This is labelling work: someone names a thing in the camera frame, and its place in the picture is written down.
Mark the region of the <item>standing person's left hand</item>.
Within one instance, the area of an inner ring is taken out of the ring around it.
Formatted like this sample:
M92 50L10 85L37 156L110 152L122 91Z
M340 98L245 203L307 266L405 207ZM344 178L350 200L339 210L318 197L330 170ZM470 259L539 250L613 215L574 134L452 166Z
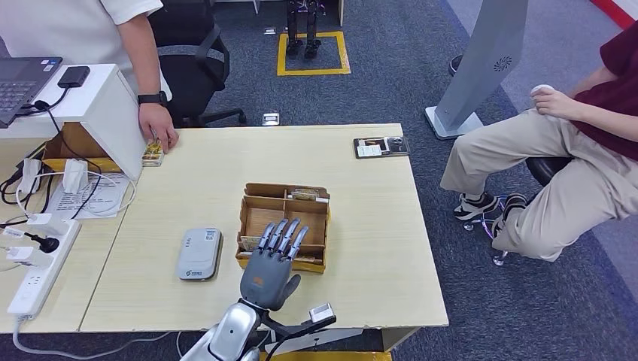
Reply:
M158 141L164 153L168 153L178 142L179 135L175 131L168 110L160 104L145 103L139 106L138 121L144 138Z

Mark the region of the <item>seated person's left hand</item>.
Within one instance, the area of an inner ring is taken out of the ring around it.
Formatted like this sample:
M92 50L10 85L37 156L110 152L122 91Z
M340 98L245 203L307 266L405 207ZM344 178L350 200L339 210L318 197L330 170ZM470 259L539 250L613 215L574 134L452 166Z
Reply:
M539 87L530 95L540 114L566 120L578 120L582 115L581 105L577 101L551 87Z

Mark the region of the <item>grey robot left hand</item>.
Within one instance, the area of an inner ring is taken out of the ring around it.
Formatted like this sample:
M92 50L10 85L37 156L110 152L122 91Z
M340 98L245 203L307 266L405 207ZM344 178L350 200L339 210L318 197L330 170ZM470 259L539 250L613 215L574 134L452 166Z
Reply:
M241 300L253 308L278 311L295 291L300 276L290 273L308 227L300 219L269 223L245 267Z

